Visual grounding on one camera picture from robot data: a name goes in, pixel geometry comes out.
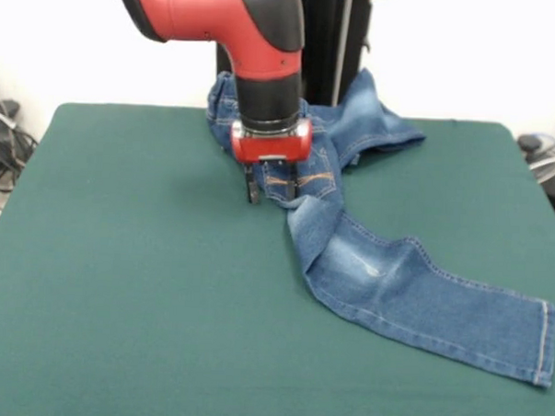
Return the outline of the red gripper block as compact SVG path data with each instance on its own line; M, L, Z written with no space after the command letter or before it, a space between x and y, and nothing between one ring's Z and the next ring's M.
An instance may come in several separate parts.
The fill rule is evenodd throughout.
M298 120L289 131L273 134L254 133L244 127L240 120L230 127L231 149L234 157L244 166L248 201L258 204L260 195L255 179L253 164L261 161L287 161L286 199L293 201L298 196L297 162L308 159L313 143L312 122L308 118Z

